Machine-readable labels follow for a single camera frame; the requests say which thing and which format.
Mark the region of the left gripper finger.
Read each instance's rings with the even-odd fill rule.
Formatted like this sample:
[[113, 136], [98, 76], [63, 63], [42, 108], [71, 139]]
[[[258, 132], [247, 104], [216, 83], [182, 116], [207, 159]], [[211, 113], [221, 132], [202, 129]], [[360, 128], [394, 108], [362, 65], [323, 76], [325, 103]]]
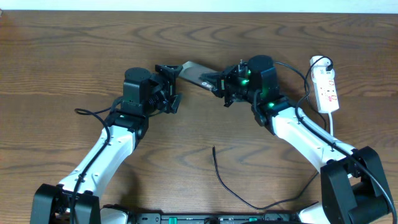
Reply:
[[182, 100], [182, 94], [176, 94], [172, 100], [171, 100], [171, 105], [170, 105], [170, 112], [172, 114], [175, 114], [178, 111], [178, 107], [180, 105], [180, 102]]
[[155, 65], [155, 71], [168, 78], [178, 78], [182, 70], [182, 65]]

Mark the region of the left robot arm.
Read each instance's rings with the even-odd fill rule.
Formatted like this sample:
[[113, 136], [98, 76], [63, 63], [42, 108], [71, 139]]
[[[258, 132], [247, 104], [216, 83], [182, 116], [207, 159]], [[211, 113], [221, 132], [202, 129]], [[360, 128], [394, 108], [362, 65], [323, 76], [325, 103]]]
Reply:
[[132, 154], [149, 127], [149, 118], [175, 114], [182, 96], [175, 90], [181, 65], [156, 65], [125, 71], [123, 94], [101, 120], [101, 136], [80, 164], [57, 185], [36, 191], [31, 223], [52, 223], [62, 215], [68, 223], [132, 223], [133, 215], [117, 205], [100, 207], [100, 199], [122, 162]]

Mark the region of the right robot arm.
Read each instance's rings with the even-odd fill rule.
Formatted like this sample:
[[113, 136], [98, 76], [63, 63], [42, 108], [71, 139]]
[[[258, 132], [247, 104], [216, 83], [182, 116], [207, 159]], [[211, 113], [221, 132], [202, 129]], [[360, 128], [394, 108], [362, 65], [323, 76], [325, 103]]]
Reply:
[[346, 144], [309, 119], [280, 92], [275, 61], [257, 55], [200, 75], [225, 106], [247, 101], [260, 126], [296, 148], [320, 174], [322, 200], [298, 212], [302, 223], [371, 223], [397, 211], [377, 152]]

